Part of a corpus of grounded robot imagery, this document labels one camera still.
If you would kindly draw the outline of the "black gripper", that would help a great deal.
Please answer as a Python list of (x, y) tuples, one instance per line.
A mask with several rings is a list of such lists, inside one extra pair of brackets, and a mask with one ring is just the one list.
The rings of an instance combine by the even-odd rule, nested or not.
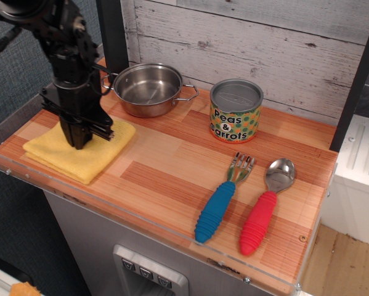
[(51, 84), (39, 94), (43, 97), (43, 108), (59, 116), (67, 142), (77, 150), (81, 150), (93, 135), (108, 141), (113, 138), (113, 120), (101, 107), (101, 96), (89, 83)]

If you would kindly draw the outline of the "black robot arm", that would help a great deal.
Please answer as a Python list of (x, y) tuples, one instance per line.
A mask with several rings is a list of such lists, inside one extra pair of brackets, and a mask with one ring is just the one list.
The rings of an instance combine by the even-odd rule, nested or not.
[(0, 21), (13, 27), (0, 39), (0, 52), (22, 30), (32, 32), (52, 66), (52, 85), (40, 90), (43, 108), (60, 118), (69, 145), (82, 149), (93, 135), (114, 136), (113, 120), (100, 105), (98, 46), (73, 1), (0, 1)]

